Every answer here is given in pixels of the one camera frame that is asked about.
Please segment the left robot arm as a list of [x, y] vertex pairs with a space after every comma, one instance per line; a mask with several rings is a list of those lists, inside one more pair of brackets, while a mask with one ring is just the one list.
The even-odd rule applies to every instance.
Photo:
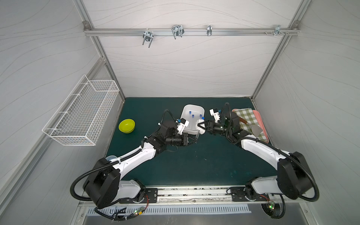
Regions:
[[149, 137], [144, 137], [136, 149], [120, 157], [103, 157], [92, 170], [76, 178], [70, 186], [74, 199], [93, 202], [99, 209], [111, 206], [123, 199], [142, 201], [146, 187], [135, 179], [124, 181], [130, 171], [164, 152], [167, 146], [188, 146], [191, 134], [186, 128], [193, 118], [161, 120], [159, 128]]

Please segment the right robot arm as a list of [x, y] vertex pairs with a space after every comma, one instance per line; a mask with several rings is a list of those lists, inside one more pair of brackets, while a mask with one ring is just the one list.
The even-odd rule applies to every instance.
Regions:
[[273, 219], [281, 219], [286, 212], [285, 198], [296, 200], [298, 198], [316, 202], [320, 198], [320, 190], [316, 183], [305, 157], [299, 152], [282, 151], [258, 138], [261, 128], [248, 132], [240, 124], [247, 121], [235, 112], [216, 108], [210, 110], [212, 119], [201, 118], [197, 128], [212, 135], [224, 136], [231, 144], [248, 151], [270, 166], [277, 174], [269, 177], [257, 177], [246, 183], [243, 190], [249, 201], [256, 201], [259, 196], [278, 195], [280, 203], [267, 198], [262, 204], [262, 210]]

